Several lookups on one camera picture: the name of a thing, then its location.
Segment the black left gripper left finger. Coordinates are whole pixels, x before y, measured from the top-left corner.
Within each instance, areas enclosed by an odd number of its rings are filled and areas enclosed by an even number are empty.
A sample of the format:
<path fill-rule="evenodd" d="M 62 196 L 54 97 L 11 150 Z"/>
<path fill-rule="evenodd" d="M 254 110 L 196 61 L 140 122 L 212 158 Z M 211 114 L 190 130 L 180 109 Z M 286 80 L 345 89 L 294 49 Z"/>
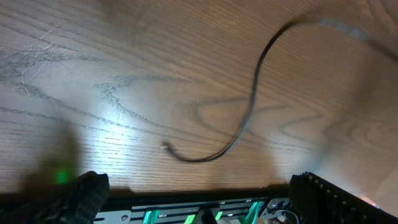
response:
<path fill-rule="evenodd" d="M 108 197 L 108 175 L 89 171 L 22 205 L 1 202 L 1 223 L 93 223 Z"/>

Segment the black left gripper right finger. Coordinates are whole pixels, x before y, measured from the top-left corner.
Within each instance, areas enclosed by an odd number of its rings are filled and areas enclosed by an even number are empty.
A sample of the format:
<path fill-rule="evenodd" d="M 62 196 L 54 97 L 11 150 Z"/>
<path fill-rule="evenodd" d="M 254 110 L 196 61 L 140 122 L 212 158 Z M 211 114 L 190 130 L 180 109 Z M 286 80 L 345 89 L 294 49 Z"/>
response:
<path fill-rule="evenodd" d="M 289 199 L 303 223 L 397 224 L 397 217 L 311 172 L 292 176 Z"/>

